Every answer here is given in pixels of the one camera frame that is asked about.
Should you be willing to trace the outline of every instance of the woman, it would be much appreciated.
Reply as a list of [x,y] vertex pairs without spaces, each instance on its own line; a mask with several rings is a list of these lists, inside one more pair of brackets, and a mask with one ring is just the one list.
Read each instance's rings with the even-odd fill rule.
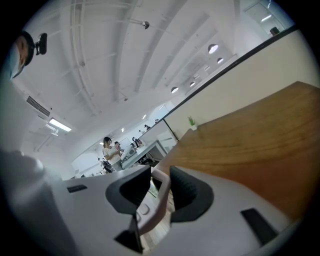
[[111,146],[111,139],[109,137],[103,138],[103,150],[102,154],[116,171],[123,170],[121,166],[121,157],[120,151],[117,150],[114,146]]

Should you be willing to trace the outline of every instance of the white ceiling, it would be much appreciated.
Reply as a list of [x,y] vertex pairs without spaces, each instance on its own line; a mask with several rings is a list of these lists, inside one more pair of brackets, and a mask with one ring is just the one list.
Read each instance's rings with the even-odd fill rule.
[[[147,30],[137,24],[143,21]],[[48,119],[72,128],[59,145],[105,123],[114,123],[107,135],[140,122],[187,93],[196,74],[197,82],[212,74],[219,57],[235,54],[233,0],[56,0],[25,30],[34,41],[48,34],[47,53],[34,56],[15,83],[51,112]],[[214,54],[209,44],[219,45]],[[180,90],[171,94],[174,86]]]

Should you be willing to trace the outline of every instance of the face mask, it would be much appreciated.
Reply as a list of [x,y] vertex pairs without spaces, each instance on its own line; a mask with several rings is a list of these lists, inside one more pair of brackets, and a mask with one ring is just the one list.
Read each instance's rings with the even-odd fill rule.
[[12,79],[19,71],[20,53],[16,43],[11,47],[7,60],[6,64],[9,68],[10,79]]

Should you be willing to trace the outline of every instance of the air vent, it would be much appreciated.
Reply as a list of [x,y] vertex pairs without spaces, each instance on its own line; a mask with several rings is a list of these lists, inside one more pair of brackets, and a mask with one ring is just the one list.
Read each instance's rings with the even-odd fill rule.
[[50,116],[50,112],[46,110],[43,106],[41,106],[38,102],[36,102],[32,97],[28,97],[26,99],[31,106],[33,106],[36,110],[40,111],[42,114],[46,115],[47,117]]

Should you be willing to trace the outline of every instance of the wooden desk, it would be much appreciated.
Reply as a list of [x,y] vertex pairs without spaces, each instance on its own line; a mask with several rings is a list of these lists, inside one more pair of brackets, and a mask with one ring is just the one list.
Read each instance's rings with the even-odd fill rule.
[[170,166],[239,182],[291,219],[301,217],[320,174],[320,89],[295,82],[189,129],[156,168],[169,174]]

